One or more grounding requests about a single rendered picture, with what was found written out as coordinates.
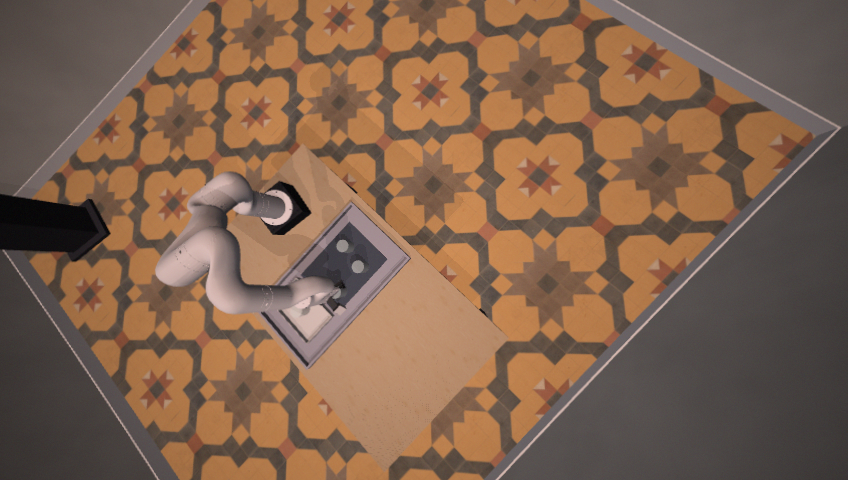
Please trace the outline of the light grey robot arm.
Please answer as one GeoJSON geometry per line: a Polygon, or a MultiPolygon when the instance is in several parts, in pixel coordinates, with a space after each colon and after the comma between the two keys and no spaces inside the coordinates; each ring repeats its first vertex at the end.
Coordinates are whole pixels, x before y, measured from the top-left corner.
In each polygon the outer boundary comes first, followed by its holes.
{"type": "Polygon", "coordinates": [[[346,306],[329,298],[334,282],[325,276],[309,276],[285,286],[244,283],[239,242],[227,230],[226,213],[233,209],[242,215],[261,217],[270,225],[281,225],[293,212],[292,201],[286,193],[251,190],[242,175],[229,171],[217,175],[192,195],[187,203],[192,217],[159,259],[155,268],[157,278],[167,285],[182,287],[209,272],[207,297],[216,308],[228,314],[284,310],[293,306],[304,309],[327,301],[333,312],[341,315],[346,306]]]}

